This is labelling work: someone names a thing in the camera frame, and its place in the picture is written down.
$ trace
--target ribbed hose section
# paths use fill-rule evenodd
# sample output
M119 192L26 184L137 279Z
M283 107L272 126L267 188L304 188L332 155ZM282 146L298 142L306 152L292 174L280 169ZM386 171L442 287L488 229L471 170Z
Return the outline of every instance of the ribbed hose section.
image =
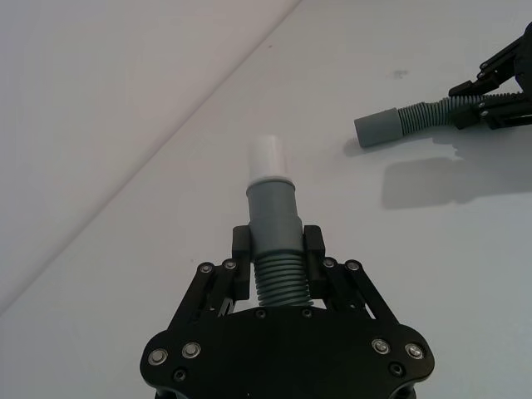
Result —
M260 306L311 305L303 256L268 255L255 261Z
M510 94L495 94L488 96L456 96L447 97L438 102L419 102L413 106L399 108L402 134L410 135L416 131L431 126L450 125L449 114L456 108L468 104L475 104L494 96L511 96Z

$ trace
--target gray tube segment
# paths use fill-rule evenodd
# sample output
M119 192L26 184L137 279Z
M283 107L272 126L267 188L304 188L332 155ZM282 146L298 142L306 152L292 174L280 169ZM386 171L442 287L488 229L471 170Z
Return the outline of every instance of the gray tube segment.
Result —
M249 228L254 259L270 254L302 254L303 224L295 187L287 180L261 180L248 187Z
M358 144L364 148L403 137L397 108L358 118L355 120L355 127Z

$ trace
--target white table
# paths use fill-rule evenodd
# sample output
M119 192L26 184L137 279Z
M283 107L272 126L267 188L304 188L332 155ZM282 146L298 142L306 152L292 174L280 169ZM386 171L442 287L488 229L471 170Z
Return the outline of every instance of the white table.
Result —
M245 149L266 133L287 148L303 222L322 226L332 256L361 260L431 344L418 397L530 397L532 128L442 128L364 152L352 119L440 99L531 12L529 0L300 4L4 313L0 397L152 397L141 351L195 266L229 255L248 218Z

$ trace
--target gray corrugated hose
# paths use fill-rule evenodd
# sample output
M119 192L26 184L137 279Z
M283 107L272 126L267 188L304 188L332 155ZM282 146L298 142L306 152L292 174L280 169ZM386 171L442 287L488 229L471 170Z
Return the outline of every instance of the gray corrugated hose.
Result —
M427 127L449 125L451 111L463 105L482 102L493 96L509 96L509 94L447 97L438 102L419 102L413 106L391 108L364 116L355 120L358 143L361 147L371 147L401 139L405 135Z

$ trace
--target black metal plate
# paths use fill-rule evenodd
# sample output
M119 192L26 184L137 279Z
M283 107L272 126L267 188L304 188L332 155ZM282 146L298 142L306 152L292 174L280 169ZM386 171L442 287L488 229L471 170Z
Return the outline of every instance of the black metal plate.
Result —
M305 318L304 309L311 309L312 317ZM161 332L143 353L143 378L159 392L189 399L388 399L401 387L426 379L434 368L426 341L407 326L320 308L264 310L265 318L250 309ZM389 342L391 352L375 352L375 338ZM183 358L187 342L200 344L198 357ZM423 348L423 359L407 355L410 342ZM149 365L149 353L160 347L168 359ZM392 362L404 367L403 377L389 372ZM186 378L176 382L180 368Z

